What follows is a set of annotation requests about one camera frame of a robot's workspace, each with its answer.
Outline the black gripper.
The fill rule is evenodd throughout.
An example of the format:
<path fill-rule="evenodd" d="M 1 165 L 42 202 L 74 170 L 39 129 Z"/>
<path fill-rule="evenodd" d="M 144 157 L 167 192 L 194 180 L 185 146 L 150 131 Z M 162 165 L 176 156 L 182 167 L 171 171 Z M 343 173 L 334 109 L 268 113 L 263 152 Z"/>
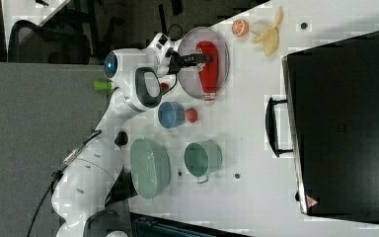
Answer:
<path fill-rule="evenodd" d="M 212 62 L 213 58 L 209 55 L 197 54 L 195 57 L 193 54 L 190 55 L 179 55 L 174 51 L 171 55 L 171 60 L 169 64 L 169 74 L 178 74 L 182 68 L 187 68 L 191 66 L 196 66 L 197 72 L 203 70 L 205 64 L 197 63 L 208 63 Z"/>

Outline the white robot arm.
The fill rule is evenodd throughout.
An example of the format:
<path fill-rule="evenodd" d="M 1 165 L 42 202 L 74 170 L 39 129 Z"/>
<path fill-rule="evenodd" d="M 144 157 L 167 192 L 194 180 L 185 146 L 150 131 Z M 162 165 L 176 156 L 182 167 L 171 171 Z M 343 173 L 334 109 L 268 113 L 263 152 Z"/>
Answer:
<path fill-rule="evenodd" d="M 53 173 L 51 204 L 64 220 L 56 237 L 84 237 L 88 220 L 103 211 L 106 199 L 123 168 L 118 134 L 136 115 L 157 107 L 162 100 L 159 80 L 197 67 L 200 72 L 218 68 L 217 47 L 210 40 L 180 54 L 176 43 L 160 33 L 149 46 L 115 49 L 104 69 L 115 90 L 109 105 L 90 135 L 63 160 Z"/>

